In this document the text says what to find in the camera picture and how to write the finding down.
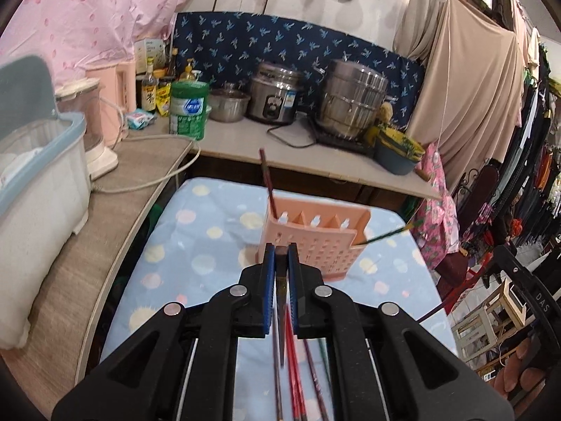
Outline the beige hanging curtain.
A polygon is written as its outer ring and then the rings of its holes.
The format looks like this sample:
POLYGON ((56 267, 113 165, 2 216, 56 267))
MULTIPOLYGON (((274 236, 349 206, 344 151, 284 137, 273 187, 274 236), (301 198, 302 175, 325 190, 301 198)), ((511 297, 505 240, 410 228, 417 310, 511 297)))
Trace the beige hanging curtain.
POLYGON ((515 34, 466 0, 409 0, 393 49, 425 64, 407 134, 437 144, 448 187, 490 159, 503 161, 521 117, 515 34))

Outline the yellow soap dispenser bottle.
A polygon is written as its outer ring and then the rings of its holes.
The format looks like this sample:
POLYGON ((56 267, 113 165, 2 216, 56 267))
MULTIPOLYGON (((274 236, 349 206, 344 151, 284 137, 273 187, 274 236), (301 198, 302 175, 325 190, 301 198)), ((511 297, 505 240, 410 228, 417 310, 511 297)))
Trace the yellow soap dispenser bottle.
POLYGON ((196 74, 194 71, 194 59, 188 58, 185 64, 184 71, 179 77, 180 82, 193 82, 196 81, 196 74))

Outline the pink perforated utensil holder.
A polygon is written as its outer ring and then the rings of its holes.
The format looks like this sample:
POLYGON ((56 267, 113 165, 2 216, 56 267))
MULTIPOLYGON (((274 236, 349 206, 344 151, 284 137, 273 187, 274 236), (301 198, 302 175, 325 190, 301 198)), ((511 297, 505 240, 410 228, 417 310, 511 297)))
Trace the pink perforated utensil holder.
POLYGON ((278 214, 266 210, 256 259, 263 258, 269 243, 293 243, 300 262, 320 269, 325 279, 344 279, 365 248, 370 209, 347 202, 294 198, 276 198, 275 204, 278 214))

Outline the ginger root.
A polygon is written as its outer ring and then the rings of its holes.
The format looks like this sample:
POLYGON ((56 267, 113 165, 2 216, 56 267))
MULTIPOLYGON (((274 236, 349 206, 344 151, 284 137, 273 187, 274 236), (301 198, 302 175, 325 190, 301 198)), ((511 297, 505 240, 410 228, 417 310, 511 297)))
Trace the ginger root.
POLYGON ((384 102, 378 110, 378 120, 385 125, 391 122, 393 117, 393 106, 389 102, 384 102))

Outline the pink electric kettle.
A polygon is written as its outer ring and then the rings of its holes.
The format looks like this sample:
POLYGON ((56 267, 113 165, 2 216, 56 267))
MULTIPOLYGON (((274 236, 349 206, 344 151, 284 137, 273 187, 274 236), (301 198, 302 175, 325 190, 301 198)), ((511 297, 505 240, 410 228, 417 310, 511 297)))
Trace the pink electric kettle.
POLYGON ((134 60, 94 62, 85 66, 87 78, 100 80, 100 117, 97 126, 107 146, 127 135, 124 116, 136 109, 134 60))

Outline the blue dotted table cloth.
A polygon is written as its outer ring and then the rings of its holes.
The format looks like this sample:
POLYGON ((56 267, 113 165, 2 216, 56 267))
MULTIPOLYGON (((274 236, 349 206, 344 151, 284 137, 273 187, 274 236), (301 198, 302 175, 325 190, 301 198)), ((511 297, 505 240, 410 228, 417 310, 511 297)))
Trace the blue dotted table cloth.
MULTIPOLYGON (((267 194, 264 187, 196 178, 173 195, 124 287, 100 361, 163 305, 204 303, 256 262, 267 194)), ((367 239, 398 229, 394 212, 371 208, 367 239)), ((413 237, 402 233, 370 244, 345 279, 329 282, 356 302, 391 301, 418 319, 441 299, 413 237)), ((240 339, 233 420, 277 420, 271 335, 240 339)), ((308 420, 321 420, 305 345, 296 343, 308 420)))

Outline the red chopstick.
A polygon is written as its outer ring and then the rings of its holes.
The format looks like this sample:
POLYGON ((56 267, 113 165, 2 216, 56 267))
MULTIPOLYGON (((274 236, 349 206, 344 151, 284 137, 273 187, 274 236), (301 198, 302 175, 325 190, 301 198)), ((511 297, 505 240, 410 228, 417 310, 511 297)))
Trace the red chopstick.
POLYGON ((294 346, 294 336, 290 321, 290 313, 288 306, 284 307, 284 319, 285 319, 285 342, 286 342, 286 353, 288 360, 288 372, 289 372, 289 383, 291 390, 291 404, 293 419, 297 421, 302 421, 303 411, 302 404, 300 403, 299 395, 299 377, 298 377, 298 362, 296 358, 296 351, 294 346))
POLYGON ((300 403, 302 404, 302 411, 303 411, 303 419, 305 421, 307 419, 306 408, 305 408, 305 399, 303 397, 303 390, 302 390, 302 381, 300 380, 299 375, 299 364, 298 364, 298 377, 299 377, 299 395, 300 395, 300 403))

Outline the pink pineapple garment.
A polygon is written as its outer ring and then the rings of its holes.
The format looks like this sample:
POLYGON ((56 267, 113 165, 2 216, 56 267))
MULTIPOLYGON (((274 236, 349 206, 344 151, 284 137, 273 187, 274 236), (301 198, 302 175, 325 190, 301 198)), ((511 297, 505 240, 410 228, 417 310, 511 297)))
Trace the pink pineapple garment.
POLYGON ((430 185, 440 194, 438 199, 426 200, 418 209, 417 217, 423 224, 415 238, 427 267, 434 271, 445 256, 459 250, 457 207, 447 187, 436 142, 427 146, 420 168, 431 176, 430 185))

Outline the white blender jug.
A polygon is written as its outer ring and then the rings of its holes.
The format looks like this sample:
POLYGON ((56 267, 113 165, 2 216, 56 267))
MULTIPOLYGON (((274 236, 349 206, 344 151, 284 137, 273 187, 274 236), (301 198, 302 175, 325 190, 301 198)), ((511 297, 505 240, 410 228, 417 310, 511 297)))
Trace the white blender jug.
POLYGON ((100 79, 83 78, 56 87, 55 99, 60 112, 82 112, 86 118, 84 146, 91 181, 114 170, 118 156, 104 140, 101 127, 100 79))

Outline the black induction cooker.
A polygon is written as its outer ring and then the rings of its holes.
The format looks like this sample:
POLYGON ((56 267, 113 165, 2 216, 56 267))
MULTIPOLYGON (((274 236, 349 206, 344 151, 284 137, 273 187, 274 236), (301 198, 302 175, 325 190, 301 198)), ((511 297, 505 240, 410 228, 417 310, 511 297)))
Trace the black induction cooker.
POLYGON ((311 128, 313 138, 319 145, 355 153, 369 159, 374 157, 373 146, 368 146, 365 142, 360 142, 358 140, 346 140, 342 137, 328 133, 315 121, 314 118, 308 117, 307 121, 311 128))

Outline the green chopstick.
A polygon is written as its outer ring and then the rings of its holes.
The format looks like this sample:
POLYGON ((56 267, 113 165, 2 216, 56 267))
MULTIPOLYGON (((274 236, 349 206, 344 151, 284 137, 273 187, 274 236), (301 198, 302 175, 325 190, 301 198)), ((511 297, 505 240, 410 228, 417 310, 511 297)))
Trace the green chopstick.
POLYGON ((374 242, 379 241, 379 240, 385 240, 389 237, 393 237, 394 235, 400 234, 402 232, 410 231, 414 228, 420 227, 422 224, 423 224, 422 220, 408 222, 407 224, 405 224, 404 226, 402 226, 398 229, 395 229, 395 230, 392 230, 392 231, 387 232, 385 234, 382 234, 382 235, 379 235, 379 236, 376 236, 376 237, 372 237, 371 239, 365 240, 364 242, 361 242, 360 245, 369 245, 369 244, 374 243, 374 242))
POLYGON ((322 363, 323 363, 326 378, 327 378, 327 381, 328 381, 329 389, 332 390, 333 385, 332 385, 332 379, 331 379, 331 370, 330 370, 330 364, 329 364, 329 357, 328 357, 328 353, 327 353, 326 340, 324 338, 318 338, 318 347, 319 347, 319 351, 320 351, 320 356, 322 357, 322 363))

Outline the stacked steel steamer pot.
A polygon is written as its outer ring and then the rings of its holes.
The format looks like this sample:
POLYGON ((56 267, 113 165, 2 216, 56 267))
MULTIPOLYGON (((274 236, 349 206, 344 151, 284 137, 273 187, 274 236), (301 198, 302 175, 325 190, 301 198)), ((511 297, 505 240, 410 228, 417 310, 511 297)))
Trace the stacked steel steamer pot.
POLYGON ((340 139, 357 139, 374 122, 388 84, 389 80, 371 67, 332 60, 322 81, 316 122, 340 139))

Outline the maroon chopstick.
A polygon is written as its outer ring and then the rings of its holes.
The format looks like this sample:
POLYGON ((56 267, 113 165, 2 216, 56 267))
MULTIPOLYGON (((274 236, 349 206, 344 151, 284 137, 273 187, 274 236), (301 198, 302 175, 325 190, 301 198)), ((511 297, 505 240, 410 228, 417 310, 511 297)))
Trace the maroon chopstick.
POLYGON ((325 407, 325 403, 322 397, 322 387, 319 385, 319 380, 318 380, 318 375, 316 372, 316 368, 315 368, 315 364, 313 361, 313 357, 311 354, 311 350, 308 344, 308 340, 305 339, 303 341, 304 344, 304 350, 306 353, 306 360, 308 362, 308 367, 310 370, 310 374, 313 380, 313 384, 314 384, 314 390, 315 390, 315 394, 316 394, 316 399, 318 401, 318 408, 319 408, 319 412, 320 412, 320 416, 322 417, 322 421, 328 421, 329 420, 329 416, 327 413, 327 409, 325 407))
POLYGON ((279 218, 279 215, 278 215, 278 209, 276 207, 275 198, 274 198, 274 192, 273 192, 274 188, 273 188, 272 179, 270 176, 270 171, 268 168, 266 155, 263 147, 259 149, 259 159, 261 160, 262 177, 263 177, 263 182, 267 188, 270 209, 274 219, 277 220, 279 218))

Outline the blue bowl with yellow basin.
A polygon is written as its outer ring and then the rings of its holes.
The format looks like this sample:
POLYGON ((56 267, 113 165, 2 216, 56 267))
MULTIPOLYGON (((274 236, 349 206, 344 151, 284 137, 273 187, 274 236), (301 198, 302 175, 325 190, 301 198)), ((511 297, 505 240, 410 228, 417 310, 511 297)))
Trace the blue bowl with yellow basin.
POLYGON ((423 146, 391 126, 370 127, 363 141, 373 149, 373 160, 398 176, 411 173, 425 154, 423 146))

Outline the green white canister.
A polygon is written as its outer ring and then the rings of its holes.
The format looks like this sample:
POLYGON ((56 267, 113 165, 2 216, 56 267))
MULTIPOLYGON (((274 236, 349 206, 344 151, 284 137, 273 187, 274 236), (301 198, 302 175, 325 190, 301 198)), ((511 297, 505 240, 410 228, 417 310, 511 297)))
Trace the green white canister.
POLYGON ((201 141, 207 114, 209 84, 177 81, 170 88, 169 133, 201 141))

